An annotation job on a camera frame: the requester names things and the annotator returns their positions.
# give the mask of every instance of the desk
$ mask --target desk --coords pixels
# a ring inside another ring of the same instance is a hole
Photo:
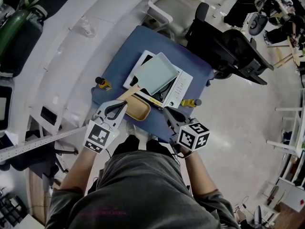
[[[112,89],[104,91],[98,86],[92,89],[92,101],[95,104],[93,107],[116,99],[126,91],[123,84],[144,50],[155,54],[163,52],[174,65],[193,77],[184,99],[198,99],[207,81],[214,77],[211,66],[185,47],[144,26],[138,26],[117,52],[102,76],[112,84]],[[173,134],[172,130],[167,126],[162,111],[152,103],[149,104],[152,109],[144,121],[136,121],[128,115],[125,115],[124,118],[159,139],[169,142],[169,138]],[[193,111],[192,108],[182,106],[179,109],[189,115]]]
[[[301,61],[303,62],[303,58],[300,58],[298,55],[298,52],[296,48],[294,48],[291,44],[291,40],[290,37],[287,37],[287,42],[288,45],[279,45],[279,46],[268,46],[267,48],[276,48],[276,53],[277,56],[279,58],[279,62],[277,62],[275,65],[273,65],[275,68],[280,68],[282,65],[286,64],[287,62],[289,62],[290,60],[294,60],[295,64],[299,67],[301,65]],[[288,56],[284,57],[281,50],[279,48],[285,48],[285,47],[289,47],[291,54],[289,54]]]

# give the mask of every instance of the sneaker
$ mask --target sneaker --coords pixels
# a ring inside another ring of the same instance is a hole
[[[237,30],[237,31],[241,31],[241,30],[242,30],[242,27],[232,26],[232,29]]]
[[[222,17],[221,17],[221,20],[223,21],[223,23],[224,23],[228,28],[231,28],[231,25],[229,25],[228,23],[224,22],[224,18],[225,18],[225,16],[222,16]]]
[[[267,45],[272,45],[272,43],[268,40],[268,37],[267,37],[267,32],[268,31],[264,31],[264,34],[263,34],[263,36],[264,36],[264,41],[265,41],[265,43],[267,44]]]
[[[153,135],[153,134],[149,134],[148,141],[150,141],[150,140],[158,141],[158,138],[155,135]]]
[[[125,131],[126,131],[126,135],[130,136],[130,135],[135,135],[135,126],[134,124],[131,124],[130,122],[126,122],[125,124]]]

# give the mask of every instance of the office chair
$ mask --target office chair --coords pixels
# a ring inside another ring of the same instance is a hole
[[[188,31],[200,2],[204,0],[149,0],[147,14],[160,24],[155,31],[168,29],[174,40]]]
[[[26,133],[26,139],[31,136],[40,137],[39,130],[36,131],[28,131]],[[7,137],[3,137],[1,140],[2,143],[5,143],[5,147],[13,146],[13,144],[9,141]],[[0,164],[1,171],[7,171],[12,166],[14,169],[18,171],[23,171],[26,168],[29,168],[36,175],[38,175],[44,183],[44,187],[46,187],[46,191],[48,191],[47,187],[52,187],[55,182],[54,176],[56,173],[61,170],[63,173],[68,173],[68,169],[64,169],[57,158],[57,154],[73,154],[78,155],[78,150],[74,151],[64,151],[57,150],[54,148],[55,142],[43,145],[41,147],[30,150],[26,153],[13,157],[11,159],[6,160],[5,163]]]
[[[282,12],[276,0],[266,0],[262,3],[262,8],[255,12],[249,21],[248,32],[251,36],[257,36],[264,30],[273,12]]]
[[[208,62],[215,72],[215,79],[227,79],[232,74],[257,84],[267,85],[259,77],[265,69],[274,70],[256,50],[254,39],[249,42],[237,30],[222,33],[205,22],[209,5],[201,3],[196,11],[186,39],[187,49]]]

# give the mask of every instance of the hand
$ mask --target hand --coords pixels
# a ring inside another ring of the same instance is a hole
[[[180,152],[184,155],[184,156],[186,156],[186,155],[188,155],[191,151],[189,150],[189,149],[187,149],[187,148],[185,148],[185,147],[180,147]]]
[[[295,34],[292,36],[292,43],[295,45],[299,44],[299,38]]]

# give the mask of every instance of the tan bowl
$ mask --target tan bowl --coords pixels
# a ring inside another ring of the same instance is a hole
[[[142,98],[132,95],[126,99],[128,108],[126,114],[137,121],[143,121],[151,111],[151,107]]]

